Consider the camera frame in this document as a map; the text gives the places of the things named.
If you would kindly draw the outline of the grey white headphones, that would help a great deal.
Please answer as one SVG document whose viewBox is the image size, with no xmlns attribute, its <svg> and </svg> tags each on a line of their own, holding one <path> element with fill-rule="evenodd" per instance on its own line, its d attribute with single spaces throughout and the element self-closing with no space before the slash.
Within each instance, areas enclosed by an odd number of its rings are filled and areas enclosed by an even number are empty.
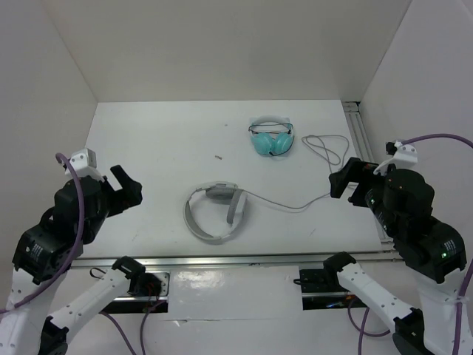
<svg viewBox="0 0 473 355">
<path fill-rule="evenodd" d="M 225 181 L 195 186 L 184 203 L 184 223 L 204 243 L 223 244 L 243 222 L 247 196 L 238 185 Z"/>
</svg>

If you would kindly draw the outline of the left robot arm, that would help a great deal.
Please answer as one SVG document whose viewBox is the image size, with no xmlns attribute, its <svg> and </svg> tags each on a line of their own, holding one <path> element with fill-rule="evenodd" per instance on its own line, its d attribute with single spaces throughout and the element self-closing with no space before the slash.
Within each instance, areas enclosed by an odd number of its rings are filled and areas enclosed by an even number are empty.
<svg viewBox="0 0 473 355">
<path fill-rule="evenodd" d="M 124 256 L 72 302 L 50 310 L 72 261 L 95 239 L 105 219 L 143 200 L 141 184 L 121 166 L 111 172 L 120 189 L 114 190 L 105 177 L 71 179 L 55 193 L 54 206 L 21 236 L 11 292 L 1 310 L 2 354 L 65 354 L 75 335 L 116 297 L 145 288 L 145 266 Z"/>
</svg>

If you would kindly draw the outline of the teal white headphones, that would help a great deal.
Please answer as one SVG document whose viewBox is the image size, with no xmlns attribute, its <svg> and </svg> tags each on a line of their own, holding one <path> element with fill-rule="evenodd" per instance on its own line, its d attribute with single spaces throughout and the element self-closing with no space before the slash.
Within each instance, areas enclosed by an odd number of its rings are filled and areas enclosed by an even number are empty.
<svg viewBox="0 0 473 355">
<path fill-rule="evenodd" d="M 264 115 L 253 118 L 248 133 L 256 152 L 264 156 L 284 155 L 294 142 L 294 126 L 286 117 Z"/>
</svg>

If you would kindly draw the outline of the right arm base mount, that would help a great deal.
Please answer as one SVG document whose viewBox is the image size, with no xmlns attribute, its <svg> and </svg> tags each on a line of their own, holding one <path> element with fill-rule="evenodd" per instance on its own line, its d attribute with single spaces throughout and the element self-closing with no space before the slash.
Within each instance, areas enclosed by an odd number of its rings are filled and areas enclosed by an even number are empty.
<svg viewBox="0 0 473 355">
<path fill-rule="evenodd" d="M 304 311 L 365 306 L 353 293 L 330 281 L 323 269 L 301 269 L 293 283 L 301 289 Z"/>
</svg>

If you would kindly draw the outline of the aluminium side rail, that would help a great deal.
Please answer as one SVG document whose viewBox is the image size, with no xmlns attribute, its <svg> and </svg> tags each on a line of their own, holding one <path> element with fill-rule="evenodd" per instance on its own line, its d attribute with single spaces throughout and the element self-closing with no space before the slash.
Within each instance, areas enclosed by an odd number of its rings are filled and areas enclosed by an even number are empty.
<svg viewBox="0 0 473 355">
<path fill-rule="evenodd" d="M 359 103 L 355 101 L 342 101 L 341 102 L 348 129 L 350 131 L 350 137 L 352 138 L 353 147 L 358 158 L 373 162 L 375 159 L 370 148 L 370 143 L 367 137 L 366 129 L 361 119 L 361 113 Z M 371 214 L 371 218 L 375 222 L 376 231 L 381 242 L 383 250 L 393 250 L 393 242 L 385 234 L 381 228 L 380 223 L 375 219 L 374 215 Z"/>
</svg>

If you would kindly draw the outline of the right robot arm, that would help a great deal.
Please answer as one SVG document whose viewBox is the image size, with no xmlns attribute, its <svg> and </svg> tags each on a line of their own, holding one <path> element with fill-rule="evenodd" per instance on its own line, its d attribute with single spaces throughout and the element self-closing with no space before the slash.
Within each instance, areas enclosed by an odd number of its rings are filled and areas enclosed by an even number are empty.
<svg viewBox="0 0 473 355">
<path fill-rule="evenodd" d="M 388 327 L 400 354 L 471 354 L 466 289 L 472 266 L 463 238 L 432 216 L 435 192 L 422 175 L 394 166 L 381 175 L 377 167 L 350 158 L 330 174 L 330 196 L 340 198 L 349 184 L 356 185 L 349 202 L 368 208 L 392 238 L 415 277 L 421 307 L 391 294 L 347 252 L 324 261 L 325 286 L 344 288 L 362 301 Z"/>
</svg>

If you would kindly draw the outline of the aluminium front rail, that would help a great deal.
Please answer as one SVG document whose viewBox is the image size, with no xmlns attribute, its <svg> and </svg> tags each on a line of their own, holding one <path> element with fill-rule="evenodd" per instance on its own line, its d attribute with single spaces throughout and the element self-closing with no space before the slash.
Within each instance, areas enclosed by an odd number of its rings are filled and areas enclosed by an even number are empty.
<svg viewBox="0 0 473 355">
<path fill-rule="evenodd" d="M 397 262 L 402 261 L 396 251 L 355 252 L 351 254 L 360 262 Z M 138 257 L 136 261 L 146 267 L 224 267 L 279 264 L 314 264 L 322 263 L 331 254 L 273 254 L 273 255 L 231 255 L 199 257 Z M 108 268 L 115 258 L 81 258 L 72 263 L 72 268 Z"/>
</svg>

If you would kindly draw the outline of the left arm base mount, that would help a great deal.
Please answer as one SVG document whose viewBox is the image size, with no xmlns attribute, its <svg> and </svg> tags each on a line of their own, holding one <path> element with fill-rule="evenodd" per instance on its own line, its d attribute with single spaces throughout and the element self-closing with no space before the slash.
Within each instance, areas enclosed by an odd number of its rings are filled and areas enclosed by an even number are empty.
<svg viewBox="0 0 473 355">
<path fill-rule="evenodd" d="M 167 313 L 169 308 L 170 273 L 153 271 L 146 273 L 139 289 L 126 292 L 116 297 L 104 309 L 108 314 L 145 314 L 150 308 L 152 313 Z"/>
</svg>

